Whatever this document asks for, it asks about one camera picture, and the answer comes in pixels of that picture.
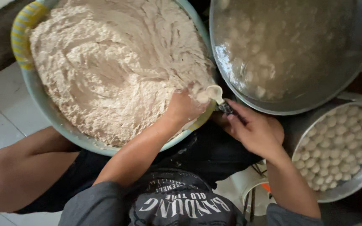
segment white tile floor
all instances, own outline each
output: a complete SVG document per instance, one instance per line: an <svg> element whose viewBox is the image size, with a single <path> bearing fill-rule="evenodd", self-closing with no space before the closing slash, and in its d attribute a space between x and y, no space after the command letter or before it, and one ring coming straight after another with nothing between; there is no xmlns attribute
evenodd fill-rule
<svg viewBox="0 0 362 226"><path fill-rule="evenodd" d="M18 64L0 72L0 148L49 126L33 103ZM55 226L61 213L0 213L0 226Z"/></svg>

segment boiling water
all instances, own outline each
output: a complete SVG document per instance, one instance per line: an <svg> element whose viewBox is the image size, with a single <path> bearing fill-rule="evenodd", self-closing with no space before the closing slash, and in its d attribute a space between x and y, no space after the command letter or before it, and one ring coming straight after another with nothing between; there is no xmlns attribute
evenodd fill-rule
<svg viewBox="0 0 362 226"><path fill-rule="evenodd" d="M354 0L218 0L214 37L233 86L274 102L327 82L349 43Z"/></svg>

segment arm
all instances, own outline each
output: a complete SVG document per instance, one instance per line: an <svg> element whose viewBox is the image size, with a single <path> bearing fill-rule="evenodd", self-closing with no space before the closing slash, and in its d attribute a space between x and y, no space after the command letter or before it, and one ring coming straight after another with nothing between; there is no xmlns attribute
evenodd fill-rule
<svg viewBox="0 0 362 226"><path fill-rule="evenodd" d="M127 187L137 181L166 142L186 123L204 112L206 106L191 100L186 90L175 92L166 113L121 148L106 164L93 185L114 181Z"/></svg>
<svg viewBox="0 0 362 226"><path fill-rule="evenodd" d="M244 126L236 116L229 115L234 135L245 148L266 159L269 185L276 202L292 212L321 218L315 194L281 146L284 135L275 133L274 121L234 101L228 103L248 122Z"/></svg>

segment yellow striped handle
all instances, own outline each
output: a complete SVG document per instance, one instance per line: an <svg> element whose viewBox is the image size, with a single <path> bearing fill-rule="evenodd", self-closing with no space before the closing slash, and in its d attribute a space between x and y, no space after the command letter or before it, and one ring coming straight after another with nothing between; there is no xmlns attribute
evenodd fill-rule
<svg viewBox="0 0 362 226"><path fill-rule="evenodd" d="M42 3L32 2L20 11L13 21L10 34L11 46L18 64L24 69L34 69L29 43L30 30L48 12L49 9Z"/></svg>

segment right hand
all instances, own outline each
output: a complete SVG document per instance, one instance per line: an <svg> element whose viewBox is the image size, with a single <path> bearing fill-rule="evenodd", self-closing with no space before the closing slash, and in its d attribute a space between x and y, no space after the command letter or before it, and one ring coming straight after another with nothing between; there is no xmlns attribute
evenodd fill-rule
<svg viewBox="0 0 362 226"><path fill-rule="evenodd" d="M254 112L232 100L226 101L247 122L244 126L237 116L227 116L232 133L247 150L268 161L285 153L282 147L283 127L276 119Z"/></svg>

